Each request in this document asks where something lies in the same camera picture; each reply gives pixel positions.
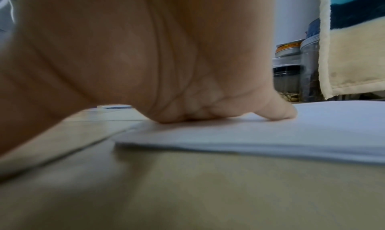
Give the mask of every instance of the forearm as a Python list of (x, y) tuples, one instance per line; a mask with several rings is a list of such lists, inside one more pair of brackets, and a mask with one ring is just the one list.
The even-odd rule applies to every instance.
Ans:
[(21, 40), (0, 55), (0, 155), (91, 106)]

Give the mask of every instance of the human hand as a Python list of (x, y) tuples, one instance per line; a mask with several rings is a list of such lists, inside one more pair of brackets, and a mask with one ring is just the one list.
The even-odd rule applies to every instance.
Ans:
[(296, 116), (273, 87), (274, 0), (18, 3), (9, 53), (31, 86), (66, 87), (71, 105), (32, 94), (52, 113), (131, 104), (159, 122)]

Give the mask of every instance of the dark blue stripe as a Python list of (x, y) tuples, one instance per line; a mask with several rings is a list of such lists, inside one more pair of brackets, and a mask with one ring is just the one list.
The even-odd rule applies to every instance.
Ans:
[(385, 16), (385, 0), (354, 0), (332, 4), (330, 29), (346, 28)]

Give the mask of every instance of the skin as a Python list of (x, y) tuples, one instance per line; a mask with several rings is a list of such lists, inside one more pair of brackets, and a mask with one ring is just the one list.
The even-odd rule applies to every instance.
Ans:
[(274, 91), (274, 0), (18, 0), (0, 63), (0, 153), (67, 116), (294, 118)]

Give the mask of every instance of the palm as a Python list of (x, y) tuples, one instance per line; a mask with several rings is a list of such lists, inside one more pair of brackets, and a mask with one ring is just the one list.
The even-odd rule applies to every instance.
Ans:
[(272, 85), (271, 0), (25, 2), (24, 36), (99, 103), (161, 122), (295, 114)]

